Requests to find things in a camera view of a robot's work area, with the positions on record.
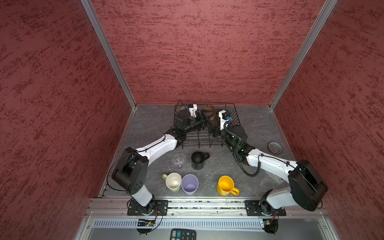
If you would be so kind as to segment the olive green glass cup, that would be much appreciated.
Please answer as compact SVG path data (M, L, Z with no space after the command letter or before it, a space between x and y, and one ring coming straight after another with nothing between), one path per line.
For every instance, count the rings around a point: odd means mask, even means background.
M214 106L206 106L203 109L203 112L206 114L208 121L210 123L212 123L214 125L218 124L218 115L217 115L217 112L216 112Z

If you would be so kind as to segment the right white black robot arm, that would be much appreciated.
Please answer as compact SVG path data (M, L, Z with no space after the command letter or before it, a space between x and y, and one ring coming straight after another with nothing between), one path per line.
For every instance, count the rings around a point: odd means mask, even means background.
M242 126L232 126L229 120L224 121L220 129L224 143L245 175L256 177L264 170L289 184L264 193L258 207L263 215L271 216L285 207L299 206L313 212L323 206L322 199L329 188L309 161L295 162L262 152L247 143L248 136Z

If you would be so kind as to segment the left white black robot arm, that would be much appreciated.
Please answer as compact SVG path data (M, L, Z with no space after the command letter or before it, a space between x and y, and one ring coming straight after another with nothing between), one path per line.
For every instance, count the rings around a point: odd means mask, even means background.
M150 215L155 209L155 197L145 186L148 166L167 152L181 146L187 133L206 127L215 111L198 110L197 105L184 107L174 117L174 125L163 136L142 148L126 148L112 166L111 178Z

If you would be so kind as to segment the black mug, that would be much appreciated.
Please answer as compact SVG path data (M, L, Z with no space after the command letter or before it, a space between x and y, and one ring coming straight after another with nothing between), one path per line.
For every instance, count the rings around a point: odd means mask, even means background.
M191 156L192 168L194 170L201 170L204 167L205 161L209 159L209 153L194 152Z

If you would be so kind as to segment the clear glass cup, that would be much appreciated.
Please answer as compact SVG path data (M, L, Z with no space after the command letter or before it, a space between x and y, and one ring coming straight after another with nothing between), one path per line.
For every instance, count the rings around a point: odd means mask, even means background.
M172 163L177 169L182 169L185 166L187 158L183 154L175 154L172 157Z

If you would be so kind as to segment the yellow mug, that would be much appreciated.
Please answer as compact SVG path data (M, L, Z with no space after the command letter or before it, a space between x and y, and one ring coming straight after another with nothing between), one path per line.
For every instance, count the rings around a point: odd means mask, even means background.
M235 183L229 176L222 176L217 183L217 192L223 197L227 197L230 194L238 196L240 191L235 188Z

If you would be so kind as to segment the lilac plastic cup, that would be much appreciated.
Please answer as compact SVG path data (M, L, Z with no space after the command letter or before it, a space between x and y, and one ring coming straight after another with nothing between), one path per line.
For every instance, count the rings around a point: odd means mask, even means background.
M199 180L195 175L185 175L182 178L181 187L188 196L192 196L196 193L199 187Z

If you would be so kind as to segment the cream light green mug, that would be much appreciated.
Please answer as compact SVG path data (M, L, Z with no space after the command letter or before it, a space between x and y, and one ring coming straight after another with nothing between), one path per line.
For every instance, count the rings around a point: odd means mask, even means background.
M178 192L181 189L182 177L178 173L171 173L169 175L163 174L167 188L172 192Z

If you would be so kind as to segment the black calculator remote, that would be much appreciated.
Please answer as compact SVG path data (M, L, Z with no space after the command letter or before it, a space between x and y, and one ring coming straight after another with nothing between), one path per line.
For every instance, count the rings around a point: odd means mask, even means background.
M170 240L196 240L197 232L186 229L172 229Z

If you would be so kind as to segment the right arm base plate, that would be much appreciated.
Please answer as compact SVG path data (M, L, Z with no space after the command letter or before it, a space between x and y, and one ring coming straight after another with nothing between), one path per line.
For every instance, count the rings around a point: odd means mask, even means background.
M287 215L284 208L274 209L266 201L246 200L244 203L247 216L249 217L280 217Z

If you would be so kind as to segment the aluminium rail frame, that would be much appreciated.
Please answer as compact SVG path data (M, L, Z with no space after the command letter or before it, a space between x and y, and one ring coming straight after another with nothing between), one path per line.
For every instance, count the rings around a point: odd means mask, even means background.
M76 239L91 240L105 230L107 239L169 239L172 229L194 230L199 239L337 240L325 209L284 208L280 217L249 217L242 198L173 198L166 216L128 216L129 198L92 199Z

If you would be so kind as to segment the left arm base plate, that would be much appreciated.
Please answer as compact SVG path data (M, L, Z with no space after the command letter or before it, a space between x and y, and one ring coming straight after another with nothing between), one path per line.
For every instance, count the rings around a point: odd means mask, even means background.
M128 216L155 216L161 214L167 215L169 201L167 200L151 200L148 205L142 206L136 200L132 200L127 205Z

